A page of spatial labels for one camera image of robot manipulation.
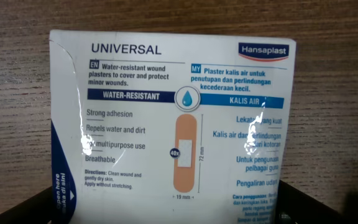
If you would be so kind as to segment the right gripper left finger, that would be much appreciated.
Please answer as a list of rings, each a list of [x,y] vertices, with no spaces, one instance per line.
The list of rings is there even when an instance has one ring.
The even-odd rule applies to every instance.
[[[53,197],[49,187],[0,214],[0,224],[46,224],[52,220]]]

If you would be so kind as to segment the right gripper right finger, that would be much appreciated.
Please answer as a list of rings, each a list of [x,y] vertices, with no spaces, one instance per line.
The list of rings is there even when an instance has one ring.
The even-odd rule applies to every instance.
[[[301,192],[284,181],[279,182],[278,224],[348,224],[337,211]]]

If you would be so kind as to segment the white Hansaplast plaster box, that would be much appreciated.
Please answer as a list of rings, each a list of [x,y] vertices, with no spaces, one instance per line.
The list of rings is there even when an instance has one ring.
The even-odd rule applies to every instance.
[[[273,223],[296,42],[52,30],[53,223]]]

